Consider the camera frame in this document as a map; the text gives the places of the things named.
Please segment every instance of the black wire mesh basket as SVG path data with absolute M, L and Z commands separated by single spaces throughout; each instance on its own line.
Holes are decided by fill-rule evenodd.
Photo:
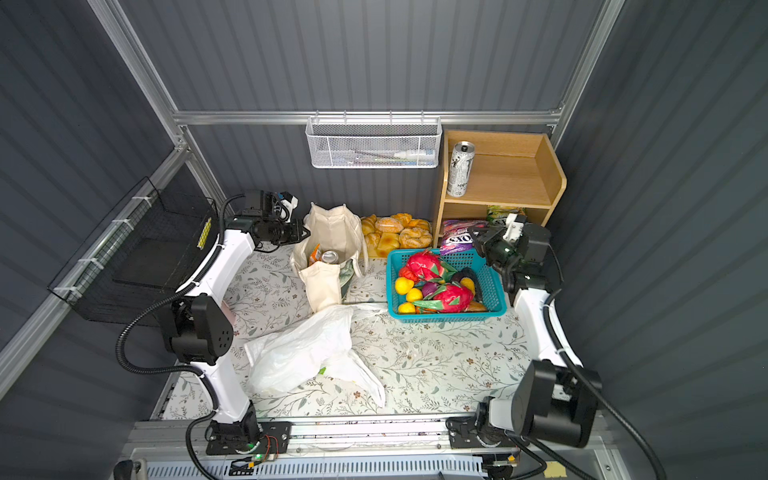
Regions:
M 112 220 L 106 235 L 48 285 L 85 319 L 132 322 L 175 293 L 215 243 L 217 210 L 210 198 L 153 188 L 131 201 L 135 208 Z M 149 315 L 139 325 L 157 321 Z

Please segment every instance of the bread roll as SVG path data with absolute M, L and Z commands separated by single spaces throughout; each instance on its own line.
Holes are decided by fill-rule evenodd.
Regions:
M 397 233 L 382 233 L 379 245 L 376 248 L 377 257 L 386 258 L 389 252 L 400 248 L 399 235 Z
M 392 218 L 402 223 L 404 227 L 408 225 L 408 222 L 413 219 L 413 215 L 411 214 L 394 214 L 392 215 Z
M 376 231 L 382 233 L 400 233 L 405 226 L 397 219 L 392 217 L 379 218 L 376 221 Z
M 408 225 L 406 227 L 418 227 L 423 228 L 424 230 L 427 230 L 428 232 L 432 232 L 432 227 L 430 227 L 429 222 L 427 220 L 422 220 L 420 218 L 414 218 L 413 220 L 408 222 Z
M 360 223 L 362 223 L 363 235 L 368 235 L 369 233 L 376 232 L 376 215 L 371 215 L 370 217 L 364 217 L 361 219 Z
M 432 234 L 419 227 L 404 228 L 399 239 L 402 248 L 424 248 L 432 243 Z
M 376 248 L 379 246 L 379 241 L 382 239 L 380 233 L 368 233 L 366 234 L 366 249 L 368 249 L 369 257 L 378 257 L 379 252 Z

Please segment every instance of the energy drink can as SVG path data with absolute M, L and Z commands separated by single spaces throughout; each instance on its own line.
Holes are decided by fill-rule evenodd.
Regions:
M 475 158 L 475 145 L 460 141 L 453 147 L 451 164 L 448 168 L 448 187 L 445 192 L 451 197 L 460 197 L 467 193 L 469 171 Z
M 324 263 L 330 263 L 331 265 L 336 265 L 339 262 L 339 254 L 334 252 L 333 250 L 326 250 L 323 252 L 323 255 L 320 257 L 320 260 L 322 260 Z

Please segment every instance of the table surface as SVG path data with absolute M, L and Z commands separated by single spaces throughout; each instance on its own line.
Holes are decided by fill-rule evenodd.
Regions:
M 230 352 L 240 381 L 251 374 L 243 344 L 311 315 L 304 285 L 290 268 L 291 246 L 254 253 L 235 276 L 225 300 L 237 315 Z M 354 278 L 347 303 L 386 301 L 386 260 L 371 259 Z M 259 417 L 388 415 L 474 411 L 485 396 L 508 398 L 528 367 L 525 333 L 510 307 L 482 322 L 401 323 L 383 313 L 352 325 L 352 345 L 386 391 L 379 408 L 355 383 L 318 375 L 278 396 L 251 396 Z M 183 373 L 163 419 L 209 412 L 202 387 Z

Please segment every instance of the yellow label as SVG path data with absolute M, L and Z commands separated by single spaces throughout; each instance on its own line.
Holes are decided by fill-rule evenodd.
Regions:
M 544 478 L 566 478 L 565 467 L 560 462 L 547 462 Z
M 210 232 L 210 217 L 203 227 L 203 232 L 200 234 L 200 239 L 197 241 L 197 248 L 200 250 L 205 247 L 205 240 L 208 240 L 208 233 Z

